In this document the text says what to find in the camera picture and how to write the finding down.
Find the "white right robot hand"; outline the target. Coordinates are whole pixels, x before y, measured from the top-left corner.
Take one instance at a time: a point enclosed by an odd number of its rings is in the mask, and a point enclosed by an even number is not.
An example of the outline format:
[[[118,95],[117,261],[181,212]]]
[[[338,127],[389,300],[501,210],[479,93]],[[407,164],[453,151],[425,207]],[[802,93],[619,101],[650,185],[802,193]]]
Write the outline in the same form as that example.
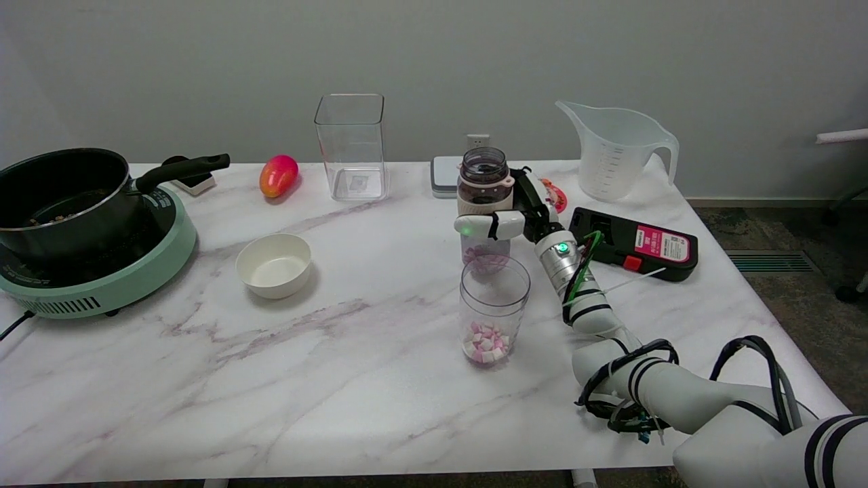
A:
[[[508,241],[524,236],[536,243],[564,227],[542,180],[523,167],[510,169],[508,176],[493,183],[477,184],[460,176],[454,229],[475,239]]]

